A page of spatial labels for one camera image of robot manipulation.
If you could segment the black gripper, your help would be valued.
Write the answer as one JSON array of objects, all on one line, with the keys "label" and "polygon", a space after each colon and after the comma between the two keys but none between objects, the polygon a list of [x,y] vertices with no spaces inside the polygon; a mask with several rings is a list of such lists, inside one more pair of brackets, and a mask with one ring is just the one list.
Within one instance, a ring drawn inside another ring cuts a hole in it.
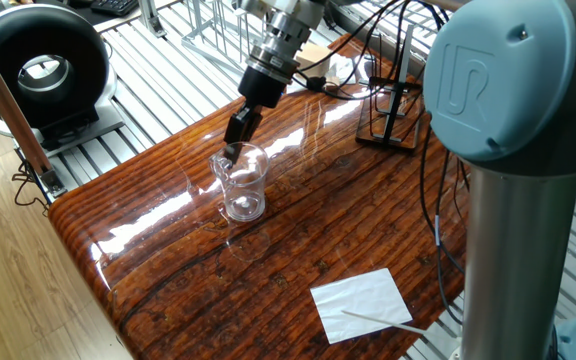
[{"label": "black gripper", "polygon": [[242,142],[253,138],[255,131],[263,119],[263,107],[275,108],[284,94],[286,84],[248,66],[238,86],[239,93],[246,98],[252,107],[244,104],[240,110],[230,117],[225,132],[226,142],[224,156],[236,164],[239,158]]}]

